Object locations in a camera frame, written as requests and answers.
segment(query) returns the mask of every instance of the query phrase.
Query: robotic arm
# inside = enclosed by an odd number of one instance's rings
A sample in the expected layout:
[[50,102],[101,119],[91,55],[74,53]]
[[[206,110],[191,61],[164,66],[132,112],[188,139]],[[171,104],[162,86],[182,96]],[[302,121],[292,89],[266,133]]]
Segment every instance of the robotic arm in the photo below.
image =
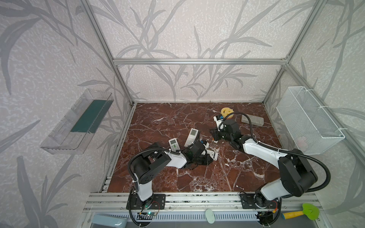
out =
[[178,169],[190,168],[193,164],[208,165],[213,161],[212,155],[207,152],[209,143],[196,141],[190,148],[173,152],[153,143],[144,152],[131,159],[128,170],[134,176],[135,191],[138,195],[136,204],[140,208],[147,208],[154,201],[152,180],[166,166]]
[[265,208],[269,201],[282,196],[300,197],[318,180],[306,158],[309,156],[303,155],[300,150],[283,152],[281,149],[270,149],[271,146],[242,135],[235,120],[224,119],[222,115],[218,115],[214,117],[214,121],[217,128],[210,130],[214,141],[227,140],[236,150],[259,157],[279,169],[280,178],[256,192],[254,199],[258,207]]
[[[322,162],[304,155],[297,149],[287,151],[257,141],[254,138],[251,123],[251,137],[244,136],[241,134],[238,123],[227,117],[223,118],[222,115],[214,117],[217,128],[210,130],[214,141],[227,140],[234,149],[259,157],[280,171],[279,179],[265,184],[256,191],[252,198],[247,198],[248,194],[245,194],[244,197],[240,195],[241,199],[250,205],[250,208],[255,208],[252,207],[253,205],[258,208],[266,208],[270,201],[276,198],[300,197],[305,192],[320,190],[328,185],[330,172]],[[196,140],[190,147],[173,152],[154,143],[133,157],[128,163],[128,171],[133,177],[135,192],[138,196],[134,204],[138,208],[148,208],[151,205],[154,201],[152,180],[165,166],[183,169],[190,168],[192,164],[208,165],[214,158],[216,160],[216,156],[209,153],[212,151],[207,150],[208,146],[207,142]],[[326,172],[326,180],[319,187],[310,188],[318,177],[308,159],[320,164]]]

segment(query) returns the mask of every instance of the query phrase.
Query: wire mesh basket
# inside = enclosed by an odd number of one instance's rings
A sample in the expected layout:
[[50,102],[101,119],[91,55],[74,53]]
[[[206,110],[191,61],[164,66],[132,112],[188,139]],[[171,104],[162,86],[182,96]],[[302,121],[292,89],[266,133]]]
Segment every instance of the wire mesh basket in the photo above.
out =
[[304,154],[321,154],[345,138],[323,106],[303,86],[288,87],[276,109]]

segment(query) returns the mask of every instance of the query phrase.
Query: vent grille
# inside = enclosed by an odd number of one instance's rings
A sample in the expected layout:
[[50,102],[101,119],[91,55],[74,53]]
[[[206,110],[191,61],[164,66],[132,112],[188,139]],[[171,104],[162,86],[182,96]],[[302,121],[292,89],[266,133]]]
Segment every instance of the vent grille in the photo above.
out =
[[[128,219],[128,212],[120,213],[102,213],[103,215],[113,216]],[[258,221],[256,218],[257,212],[214,212],[215,221]],[[137,213],[133,213],[135,220],[139,221]],[[205,212],[159,212],[153,217],[153,221],[158,222],[185,222],[185,221],[206,221]]]

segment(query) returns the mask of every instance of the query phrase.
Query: gray eraser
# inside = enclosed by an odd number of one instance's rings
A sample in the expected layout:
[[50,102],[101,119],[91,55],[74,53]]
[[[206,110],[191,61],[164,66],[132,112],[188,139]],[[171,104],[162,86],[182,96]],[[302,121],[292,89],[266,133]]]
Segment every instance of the gray eraser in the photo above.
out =
[[[262,117],[253,116],[253,115],[249,115],[249,114],[247,114],[247,115],[249,116],[252,125],[256,125],[256,126],[260,126],[260,127],[262,127],[264,125],[264,119]],[[247,117],[242,115],[241,122],[248,124],[249,120],[247,119]]]

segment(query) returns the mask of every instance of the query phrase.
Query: light blue box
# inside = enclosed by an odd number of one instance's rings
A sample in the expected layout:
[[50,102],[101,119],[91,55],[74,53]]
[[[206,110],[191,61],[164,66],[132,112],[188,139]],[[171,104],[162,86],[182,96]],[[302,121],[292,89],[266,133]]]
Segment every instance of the light blue box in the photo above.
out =
[[92,223],[110,227],[125,228],[127,221],[128,220],[124,218],[117,218],[108,215],[94,215]]

